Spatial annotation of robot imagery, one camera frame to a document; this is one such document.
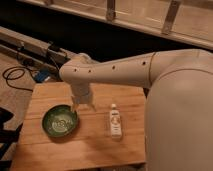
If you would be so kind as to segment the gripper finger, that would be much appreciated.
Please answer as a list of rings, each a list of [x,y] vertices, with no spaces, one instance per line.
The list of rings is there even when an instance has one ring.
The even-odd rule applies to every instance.
[[[96,112],[96,108],[95,108],[95,105],[94,105],[94,104],[89,103],[89,104],[88,104],[88,107],[89,107],[91,110],[93,110],[93,111]]]
[[[78,109],[78,104],[72,104],[72,106],[71,106],[71,111],[72,112],[76,112],[77,111],[77,109]]]

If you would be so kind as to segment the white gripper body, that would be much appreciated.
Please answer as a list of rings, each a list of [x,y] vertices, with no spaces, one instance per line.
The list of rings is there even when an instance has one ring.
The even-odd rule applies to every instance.
[[[75,104],[91,104],[93,93],[88,83],[72,84],[72,99]]]

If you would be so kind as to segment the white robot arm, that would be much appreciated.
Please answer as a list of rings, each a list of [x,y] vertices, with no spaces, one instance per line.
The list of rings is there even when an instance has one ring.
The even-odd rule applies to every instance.
[[[159,51],[103,63],[79,53],[59,74],[76,106],[92,102],[92,83],[149,90],[147,171],[213,171],[213,52]]]

